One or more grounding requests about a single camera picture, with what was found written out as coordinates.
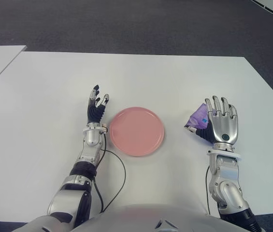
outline pink plate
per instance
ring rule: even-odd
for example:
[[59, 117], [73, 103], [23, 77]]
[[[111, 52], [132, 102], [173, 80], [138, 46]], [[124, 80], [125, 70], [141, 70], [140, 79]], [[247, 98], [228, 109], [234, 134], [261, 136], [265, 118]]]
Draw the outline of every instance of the pink plate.
[[130, 156], [145, 156], [162, 143], [164, 127], [152, 111], [131, 107], [119, 112], [110, 125], [113, 144]]

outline floor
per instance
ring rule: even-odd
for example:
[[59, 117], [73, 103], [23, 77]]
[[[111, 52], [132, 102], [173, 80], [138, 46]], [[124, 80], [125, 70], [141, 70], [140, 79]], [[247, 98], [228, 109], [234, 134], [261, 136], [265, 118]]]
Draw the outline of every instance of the floor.
[[[251, 0], [0, 0], [0, 45], [20, 44], [28, 51], [245, 57], [273, 88], [273, 15]], [[273, 232], [273, 215], [258, 220]], [[17, 226], [0, 223], [0, 232]]]

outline purple bag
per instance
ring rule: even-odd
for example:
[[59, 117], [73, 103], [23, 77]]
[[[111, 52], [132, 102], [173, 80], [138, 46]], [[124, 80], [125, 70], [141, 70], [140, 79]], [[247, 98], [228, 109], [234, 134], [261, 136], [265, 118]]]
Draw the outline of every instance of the purple bag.
[[191, 126], [198, 129], [205, 129], [208, 124], [207, 105], [203, 103], [189, 118], [185, 127]]

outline robotic arm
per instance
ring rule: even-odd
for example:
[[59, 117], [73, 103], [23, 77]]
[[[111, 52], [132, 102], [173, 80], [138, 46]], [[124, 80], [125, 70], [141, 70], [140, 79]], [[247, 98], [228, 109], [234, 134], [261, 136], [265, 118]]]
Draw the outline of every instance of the robotic arm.
[[234, 153], [232, 147], [238, 137], [237, 111], [226, 98], [221, 98], [223, 112], [218, 97], [213, 96], [213, 100], [215, 113], [210, 100], [205, 99], [208, 111], [207, 128], [188, 127], [191, 132], [214, 144], [213, 149], [208, 151], [212, 173], [209, 192], [217, 202], [221, 219], [251, 232], [261, 232], [238, 183], [240, 155]]
[[58, 192], [53, 197], [47, 216], [38, 217], [15, 232], [69, 232], [89, 219], [91, 209], [91, 187], [97, 174], [100, 161], [100, 149], [103, 146], [103, 135], [107, 128], [100, 126], [105, 106], [109, 100], [104, 95], [100, 105], [99, 86], [90, 93], [84, 133], [84, 148], [78, 156], [69, 176], [65, 178]]

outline black cable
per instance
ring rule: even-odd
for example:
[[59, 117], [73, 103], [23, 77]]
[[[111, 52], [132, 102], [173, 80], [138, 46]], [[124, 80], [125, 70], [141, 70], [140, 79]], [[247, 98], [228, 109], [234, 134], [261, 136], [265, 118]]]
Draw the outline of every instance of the black cable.
[[[106, 153], [106, 151], [105, 151], [105, 150], [106, 150], [106, 146], [107, 146], [106, 135], [105, 135], [105, 134], [103, 134], [103, 135], [104, 135], [104, 152], [103, 152], [103, 155], [102, 155], [101, 159], [99, 160], [99, 162], [98, 162], [98, 164], [97, 164], [97, 166], [96, 166], [96, 169], [97, 169], [98, 166], [100, 165], [100, 163], [101, 163], [101, 161], [103, 160], [103, 158], [104, 158], [104, 156], [105, 156], [105, 153]], [[99, 199], [100, 199], [100, 202], [101, 202], [101, 210], [100, 210], [100, 213], [102, 213], [103, 210], [104, 210], [104, 202], [103, 202], [102, 195], [101, 195], [101, 193], [100, 193], [100, 191], [99, 191], [99, 188], [98, 188], [98, 186], [97, 186], [97, 182], [96, 182], [96, 178], [95, 178], [95, 177], [93, 178], [93, 185], [94, 185], [94, 188], [95, 188], [96, 191], [97, 191], [97, 194], [98, 194]]]
[[101, 161], [103, 160], [103, 158], [105, 156], [107, 142], [106, 142], [106, 135], [105, 134], [103, 134], [103, 135], [104, 135], [104, 150], [102, 150], [102, 151], [104, 151], [104, 152], [103, 152], [102, 158], [99, 160], [99, 162], [98, 162], [98, 164], [96, 166], [96, 169], [98, 168], [98, 166], [100, 165]]
[[112, 200], [108, 203], [108, 205], [104, 208], [103, 212], [105, 212], [105, 210], [109, 207], [109, 205], [110, 205], [110, 204], [115, 200], [115, 198], [119, 195], [119, 193], [121, 192], [121, 190], [123, 189], [123, 187], [124, 187], [124, 185], [125, 185], [125, 183], [126, 183], [126, 178], [127, 178], [126, 167], [125, 167], [124, 163], [122, 162], [121, 158], [120, 158], [118, 155], [116, 155], [114, 152], [112, 152], [112, 151], [109, 151], [109, 150], [105, 150], [105, 151], [112, 153], [114, 156], [116, 156], [116, 157], [119, 159], [119, 161], [121, 162], [121, 164], [122, 164], [122, 166], [123, 166], [123, 169], [124, 169], [124, 171], [125, 171], [125, 178], [124, 178], [124, 180], [123, 180], [122, 186], [121, 186], [121, 188], [119, 189], [118, 193], [113, 197], [113, 199], [112, 199]]
[[101, 201], [101, 210], [100, 210], [100, 213], [103, 213], [103, 212], [110, 206], [110, 204], [115, 200], [115, 198], [119, 195], [119, 193], [121, 192], [122, 188], [124, 187], [124, 185], [125, 185], [125, 183], [126, 183], [126, 178], [127, 178], [126, 167], [125, 167], [123, 161], [121, 160], [121, 158], [120, 158], [118, 155], [116, 155], [114, 152], [109, 151], [109, 150], [106, 150], [106, 136], [105, 136], [105, 134], [104, 134], [104, 150], [102, 149], [102, 151], [104, 151], [104, 152], [103, 152], [102, 158], [100, 159], [100, 161], [99, 161], [98, 164], [97, 164], [97, 168], [98, 168], [99, 164], [101, 163], [101, 161], [103, 160], [103, 158], [104, 158], [104, 156], [105, 156], [105, 153], [106, 153], [106, 152], [110, 152], [110, 153], [112, 153], [113, 155], [115, 155], [115, 156], [119, 159], [119, 161], [121, 162], [121, 164], [122, 164], [122, 166], [123, 166], [123, 169], [124, 169], [124, 172], [125, 172], [125, 177], [124, 177], [124, 180], [123, 180], [123, 183], [122, 183], [121, 188], [119, 189], [119, 191], [117, 192], [117, 194], [112, 198], [112, 200], [108, 203], [108, 205], [107, 205], [105, 208], [104, 208], [103, 198], [102, 198], [101, 193], [100, 193], [100, 191], [99, 191], [99, 188], [98, 188], [98, 186], [97, 186], [96, 179], [93, 178], [94, 187], [95, 187], [95, 189], [96, 189], [96, 191], [97, 191], [97, 194], [98, 194], [98, 196], [99, 196], [99, 199], [100, 199], [100, 201]]
[[206, 177], [205, 177], [205, 185], [206, 185], [206, 197], [207, 197], [207, 208], [208, 208], [208, 214], [210, 215], [210, 209], [209, 209], [209, 202], [208, 202], [208, 190], [207, 190], [207, 175], [209, 171], [209, 166], [206, 171]]
[[104, 209], [104, 202], [103, 202], [103, 198], [102, 198], [102, 196], [101, 196], [101, 193], [100, 193], [100, 191], [99, 191], [99, 189], [98, 189], [98, 186], [97, 186], [96, 178], [95, 178], [95, 177], [93, 178], [93, 184], [94, 184], [94, 187], [95, 187], [95, 189], [96, 189], [96, 191], [97, 191], [97, 194], [98, 194], [98, 196], [99, 196], [99, 199], [100, 199], [100, 201], [101, 201], [101, 210], [100, 210], [100, 213], [102, 213], [102, 212], [103, 212], [103, 209]]

